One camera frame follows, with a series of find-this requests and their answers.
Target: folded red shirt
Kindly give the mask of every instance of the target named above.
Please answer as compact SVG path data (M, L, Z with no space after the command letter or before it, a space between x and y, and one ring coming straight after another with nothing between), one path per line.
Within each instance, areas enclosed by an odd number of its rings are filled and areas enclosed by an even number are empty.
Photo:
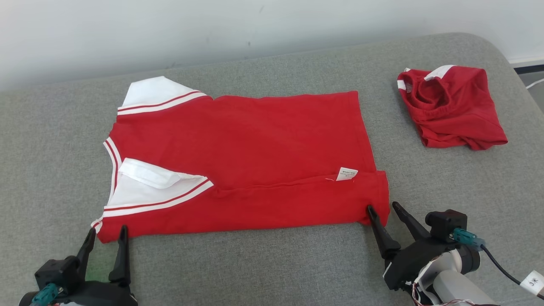
M397 83L425 146L468 145L486 150L508 142L484 69L453 65L434 71L407 68Z
M358 93L216 99L165 77L134 82L104 143L97 237L275 229L389 215Z

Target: white stripe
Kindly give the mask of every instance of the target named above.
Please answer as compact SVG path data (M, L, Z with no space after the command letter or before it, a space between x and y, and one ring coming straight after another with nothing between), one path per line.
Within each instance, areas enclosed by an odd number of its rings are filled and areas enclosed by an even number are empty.
M128 115L128 114L138 114L138 113L148 113L148 112L162 111L163 109L167 109L167 108L170 108L170 107L173 107L173 106L185 103L187 101L190 101L192 99L195 99L195 98L198 98L198 97L203 97L203 96L207 96L207 95L204 94L204 93L198 92L198 93L190 94L190 95L185 96L183 98L179 98L177 100L168 102L168 103L160 105L160 106L142 107L142 108L134 108L134 109L121 109L121 108L118 108L119 111L117 112L117 115Z
M208 178L203 176L201 179L198 180L197 183L195 183L194 186L198 186L200 184L202 184L203 182L207 181ZM145 205L145 203L140 203L140 204L120 204L120 205L106 205L104 206L105 209L117 209L117 208L130 208L130 207L134 207L134 206L141 206L141 205Z
M401 79L398 79L398 80L397 80L397 86L399 87L399 89L404 89L404 90L406 90L406 84L404 84L404 81L401 80Z
M96 232L98 233L102 228L102 217L94 220L94 222L91 223L91 228L95 228Z
M192 91L194 91L195 94L202 93L202 92L200 92L198 90L192 90ZM161 103L164 103L164 102L166 102L166 101L162 101L160 103L153 103L153 104L139 103L139 104L132 104L132 105L123 105L123 106L118 107L117 110L122 111L125 108L133 108L133 107L140 107L140 106L154 106L154 105L161 104Z
M123 106L156 105L194 91L197 90L183 86L164 76L148 78L130 85Z
M446 66L440 66L436 68L425 77L425 81L430 81L434 79L435 77L444 78L444 75L446 75L446 72L448 72L449 69L453 66L455 65L446 65Z
M115 157L113 156L113 152L108 147L107 140L103 144L104 144L104 147L106 147L106 151L108 151L109 157L112 159L112 185L109 189L109 198L108 198L108 202L109 202L113 196L113 189L115 189L115 176L117 175L117 169L115 168Z
M113 154L115 156L115 159L117 160L117 168L119 168L121 166L121 155L119 155L119 151L117 150L117 147L115 146L115 143L113 142L113 140L111 138L108 137L108 139L106 139L107 142L109 142L109 145L112 146L112 149L113 149Z
M211 181L207 181L199 188L195 189L191 193L185 195L184 197L181 197L179 199L175 199L173 201L170 201L168 203L164 204L158 204L158 205L151 205L151 206L143 206L143 207L137 207L132 209L119 209L119 210L105 210L104 214L102 214L102 217L117 217L117 216L125 216L125 215L132 215L134 213L140 213L140 212L146 212L146 211L153 211L153 210L159 210L159 209L165 209L169 208L175 205L178 205L180 203L183 203L185 201L188 201L195 196L201 194L208 188L212 187L213 183Z
M100 232L100 229L102 228L102 224L103 224L102 221L100 221L98 225L95 227L95 231L97 234Z
M389 270L389 268L391 267L391 264L392 264L392 263L393 263L393 262L391 261L391 262L389 263L389 265L387 266L387 268L385 268L384 275L381 276L382 278L385 278L385 274L387 274L387 270Z

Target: gray fabric surface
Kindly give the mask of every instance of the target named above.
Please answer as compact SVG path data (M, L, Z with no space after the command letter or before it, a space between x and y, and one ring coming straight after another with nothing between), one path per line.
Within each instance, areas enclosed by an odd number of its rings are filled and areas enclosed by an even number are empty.
M487 70L509 139L488 151L427 149L398 94L405 68ZM391 200L421 222L455 209L514 276L544 272L544 115L505 58L468 34L442 34L314 53L62 83L0 94L0 305L34 290L33 272L75 254L109 194L102 147L133 81L164 75L213 96L358 90ZM394 215L387 226L412 242ZM97 242L88 278L106 280L116 243ZM359 224L140 237L131 240L140 305L412 305L389 291L370 228ZM483 256L468 277L502 305L541 301Z

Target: teal connector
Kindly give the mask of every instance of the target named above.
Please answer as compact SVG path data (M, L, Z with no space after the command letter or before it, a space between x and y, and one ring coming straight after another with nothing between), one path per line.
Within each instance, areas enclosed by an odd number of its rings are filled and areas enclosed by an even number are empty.
M48 284L32 299L31 306L47 306L59 295L59 292L55 284Z
M485 240L478 238L475 234L460 228L453 230L453 240L471 246L477 251L481 251L482 244L485 245Z

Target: white tag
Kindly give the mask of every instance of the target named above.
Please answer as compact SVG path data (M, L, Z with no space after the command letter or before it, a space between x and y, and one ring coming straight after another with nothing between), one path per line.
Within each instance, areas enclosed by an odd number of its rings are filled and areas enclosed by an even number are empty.
M340 172L338 173L338 177L336 178L337 181L345 181L345 180L351 180L356 174L359 172L359 170L353 170L348 168L340 168Z
M544 288L544 277L537 271L532 271L521 282L520 286L534 295L539 294Z

